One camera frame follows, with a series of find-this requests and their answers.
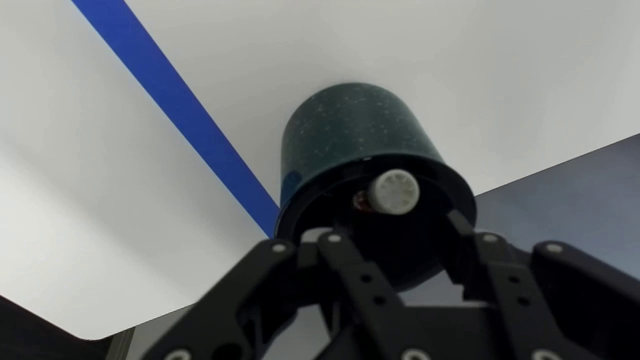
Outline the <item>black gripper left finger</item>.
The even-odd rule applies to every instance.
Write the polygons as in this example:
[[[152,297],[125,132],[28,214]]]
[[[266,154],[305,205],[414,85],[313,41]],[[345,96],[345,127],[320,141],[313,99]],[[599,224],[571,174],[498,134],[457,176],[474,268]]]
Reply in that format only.
[[[309,242],[254,247],[143,360],[262,360],[309,307],[323,310],[330,343],[319,360],[394,360],[382,325],[398,295],[429,279],[417,237],[326,229]]]

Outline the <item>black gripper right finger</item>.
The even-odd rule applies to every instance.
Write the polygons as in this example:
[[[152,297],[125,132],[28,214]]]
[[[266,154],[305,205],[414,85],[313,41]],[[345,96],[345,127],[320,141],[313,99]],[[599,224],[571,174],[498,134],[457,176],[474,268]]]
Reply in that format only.
[[[516,360],[640,360],[640,281],[559,241],[530,252],[446,214],[444,268]]]

